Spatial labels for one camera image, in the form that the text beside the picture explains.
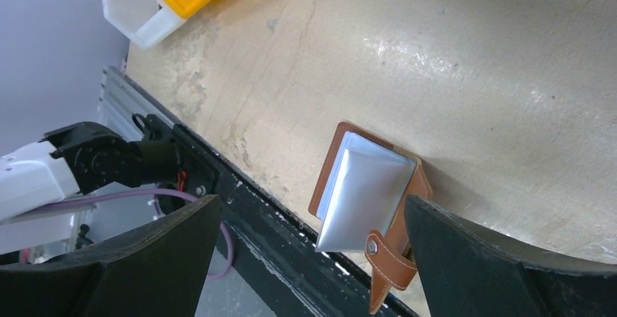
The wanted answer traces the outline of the white plastic bin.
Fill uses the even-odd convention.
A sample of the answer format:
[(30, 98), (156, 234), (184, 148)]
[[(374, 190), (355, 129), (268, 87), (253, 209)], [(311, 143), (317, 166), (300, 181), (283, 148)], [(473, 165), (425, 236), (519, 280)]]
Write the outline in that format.
[(141, 49), (159, 44), (186, 22), (163, 0), (102, 0), (102, 3), (104, 18)]

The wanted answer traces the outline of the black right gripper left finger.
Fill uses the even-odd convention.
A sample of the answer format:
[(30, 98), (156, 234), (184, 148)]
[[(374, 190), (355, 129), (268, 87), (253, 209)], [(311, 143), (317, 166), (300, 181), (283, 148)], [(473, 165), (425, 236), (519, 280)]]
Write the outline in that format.
[(205, 196), (99, 244), (1, 267), (3, 316), (193, 316), (220, 226)]

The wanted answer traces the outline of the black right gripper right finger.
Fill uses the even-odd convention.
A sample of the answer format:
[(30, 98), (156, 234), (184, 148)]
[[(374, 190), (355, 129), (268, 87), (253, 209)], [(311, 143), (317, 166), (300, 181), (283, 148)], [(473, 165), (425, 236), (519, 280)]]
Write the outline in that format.
[(491, 230), (418, 196), (405, 202), (432, 316), (615, 316), (616, 266)]

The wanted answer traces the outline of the aluminium frame rail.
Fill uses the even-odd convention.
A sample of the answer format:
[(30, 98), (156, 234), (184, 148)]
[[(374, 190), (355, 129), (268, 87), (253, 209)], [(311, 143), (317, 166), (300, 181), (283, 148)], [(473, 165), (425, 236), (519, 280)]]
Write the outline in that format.
[[(154, 114), (170, 124), (147, 101), (142, 90), (117, 68), (105, 70), (101, 87), (99, 118), (95, 123), (125, 140), (147, 140), (133, 123), (135, 113)], [(12, 219), (1, 219), (1, 253), (23, 253), (33, 247), (49, 246), (52, 253), (59, 254), (71, 251), (77, 244), (106, 240), (151, 222), (160, 215), (153, 208), (154, 189), (175, 178), (137, 188), (114, 182), (87, 195), (76, 194)]]

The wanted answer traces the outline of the brown leather card holder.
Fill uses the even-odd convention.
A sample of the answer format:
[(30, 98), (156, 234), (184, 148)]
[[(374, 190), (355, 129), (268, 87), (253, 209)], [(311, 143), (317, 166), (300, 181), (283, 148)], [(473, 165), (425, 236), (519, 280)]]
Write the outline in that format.
[(308, 206), (320, 220), (316, 252), (363, 253), (371, 267), (369, 312), (418, 272), (405, 224), (408, 196), (432, 199), (422, 160), (348, 121), (340, 122)]

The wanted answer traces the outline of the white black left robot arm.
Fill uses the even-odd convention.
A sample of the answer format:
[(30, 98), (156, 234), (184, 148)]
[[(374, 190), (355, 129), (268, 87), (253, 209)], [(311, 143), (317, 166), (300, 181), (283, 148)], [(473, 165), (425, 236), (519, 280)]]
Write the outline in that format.
[(168, 181), (180, 165), (175, 143), (127, 141), (99, 123), (72, 124), (1, 157), (1, 219), (114, 182), (137, 188)]

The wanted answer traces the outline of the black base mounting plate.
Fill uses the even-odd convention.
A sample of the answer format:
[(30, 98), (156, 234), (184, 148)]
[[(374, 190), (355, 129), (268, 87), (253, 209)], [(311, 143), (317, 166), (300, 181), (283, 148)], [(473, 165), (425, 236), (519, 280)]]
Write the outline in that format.
[(234, 270), (276, 316), (367, 316), (368, 275), (342, 254), (317, 253), (316, 233), (180, 124), (132, 115), (147, 140), (182, 143), (186, 191), (216, 193)]

